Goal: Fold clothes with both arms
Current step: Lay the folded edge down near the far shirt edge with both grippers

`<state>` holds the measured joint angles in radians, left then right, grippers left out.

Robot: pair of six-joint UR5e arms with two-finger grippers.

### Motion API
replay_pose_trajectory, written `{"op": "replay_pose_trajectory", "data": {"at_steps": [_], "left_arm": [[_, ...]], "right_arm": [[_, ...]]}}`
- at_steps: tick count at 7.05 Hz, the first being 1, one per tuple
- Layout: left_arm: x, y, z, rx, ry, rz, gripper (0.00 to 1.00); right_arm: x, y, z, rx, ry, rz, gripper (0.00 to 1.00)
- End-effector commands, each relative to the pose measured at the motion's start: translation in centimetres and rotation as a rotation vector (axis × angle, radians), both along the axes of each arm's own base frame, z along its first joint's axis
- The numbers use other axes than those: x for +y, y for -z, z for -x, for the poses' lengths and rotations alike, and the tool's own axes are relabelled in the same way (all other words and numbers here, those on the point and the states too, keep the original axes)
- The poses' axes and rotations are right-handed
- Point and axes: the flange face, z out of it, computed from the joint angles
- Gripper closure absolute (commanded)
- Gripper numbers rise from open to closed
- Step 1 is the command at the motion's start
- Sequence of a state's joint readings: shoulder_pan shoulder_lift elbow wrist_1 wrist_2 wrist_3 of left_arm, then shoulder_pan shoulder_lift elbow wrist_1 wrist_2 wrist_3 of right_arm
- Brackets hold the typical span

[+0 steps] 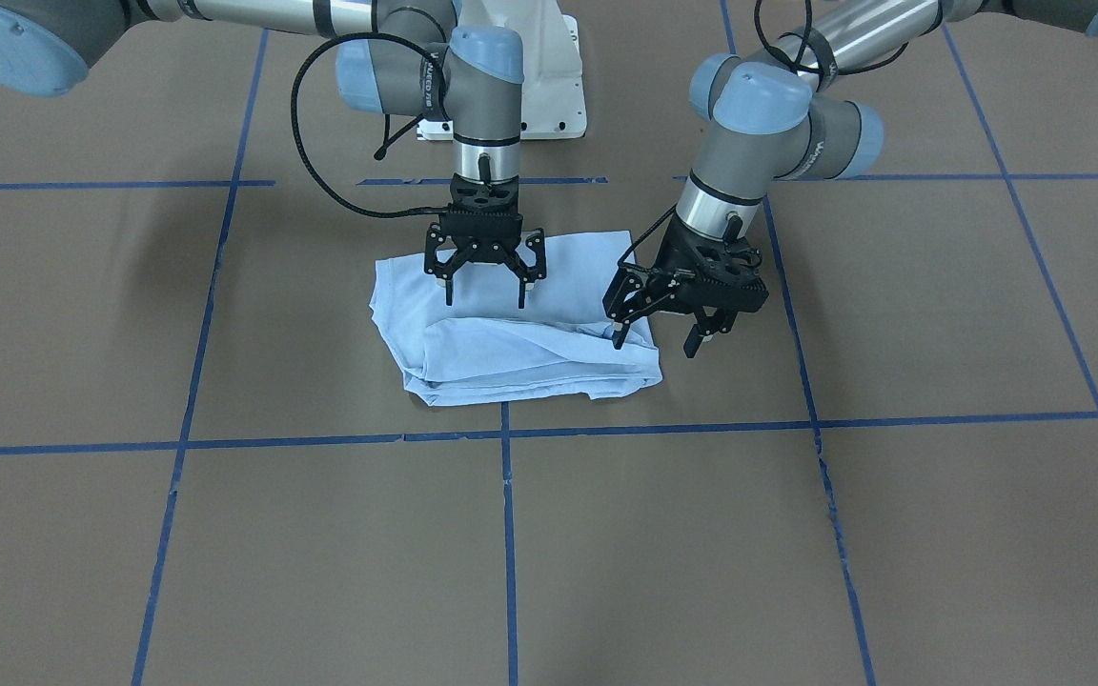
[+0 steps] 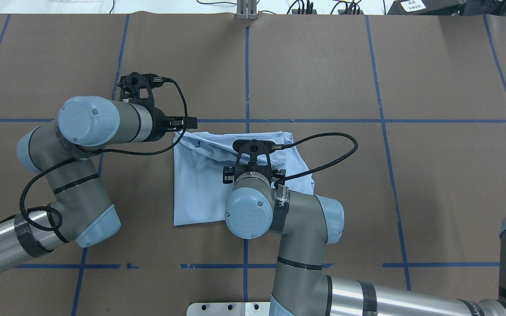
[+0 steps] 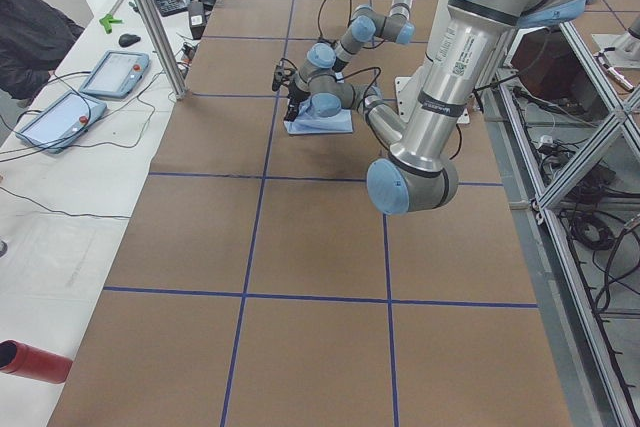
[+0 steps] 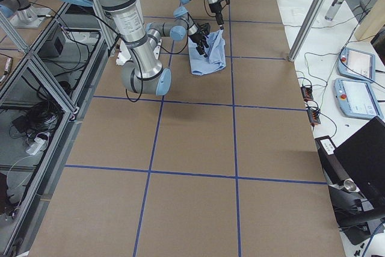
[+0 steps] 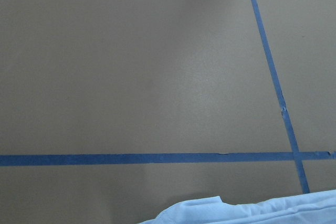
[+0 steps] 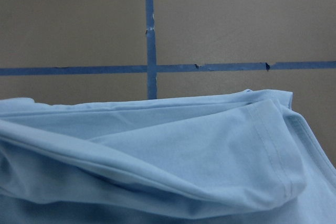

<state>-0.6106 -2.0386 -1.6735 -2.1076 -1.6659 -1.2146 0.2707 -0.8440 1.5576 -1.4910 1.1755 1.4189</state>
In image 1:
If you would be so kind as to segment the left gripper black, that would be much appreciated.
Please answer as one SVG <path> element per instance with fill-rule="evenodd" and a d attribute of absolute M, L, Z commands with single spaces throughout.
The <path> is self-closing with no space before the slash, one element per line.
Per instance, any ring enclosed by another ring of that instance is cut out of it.
<path fill-rule="evenodd" d="M 744 238 L 728 244 L 704 237 L 672 217 L 653 268 L 618 265 L 602 297 L 605 315 L 613 320 L 614 348 L 621 349 L 641 318 L 693 312 L 696 322 L 682 347 L 693 359 L 702 344 L 731 331 L 737 313 L 757 313 L 765 304 L 768 286 L 759 274 L 762 262 L 762 254 Z"/>

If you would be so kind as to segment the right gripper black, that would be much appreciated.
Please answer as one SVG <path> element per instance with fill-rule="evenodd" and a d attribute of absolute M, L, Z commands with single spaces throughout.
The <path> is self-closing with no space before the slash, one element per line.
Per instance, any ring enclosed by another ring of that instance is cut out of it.
<path fill-rule="evenodd" d="M 440 223 L 432 223 L 424 238 L 423 269 L 444 288 L 445 304 L 452 307 L 455 273 L 466 262 L 504 265 L 518 279 L 518 308 L 526 308 L 528 293 L 546 278 L 542 229 L 523 232 L 519 213 L 519 178 L 484 183 L 453 175 L 450 201 Z M 453 251 L 441 259 L 446 244 Z M 527 262 L 519 248 L 530 251 Z"/>

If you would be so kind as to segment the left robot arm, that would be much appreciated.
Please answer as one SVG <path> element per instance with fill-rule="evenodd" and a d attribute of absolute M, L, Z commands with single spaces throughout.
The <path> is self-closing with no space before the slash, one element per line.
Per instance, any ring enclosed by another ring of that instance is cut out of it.
<path fill-rule="evenodd" d="M 666 232 L 653 265 L 620 259 L 604 296 L 621 347 L 654 313 L 693 318 L 687 356 L 765 304 L 762 257 L 748 234 L 778 182 L 838 181 L 879 159 L 885 127 L 875 109 L 827 92 L 884 69 L 915 40 L 982 13 L 1098 38 L 1098 1 L 844 1 L 753 53 L 716 53 L 690 79 L 704 139 L 682 192 L 660 217 Z"/>

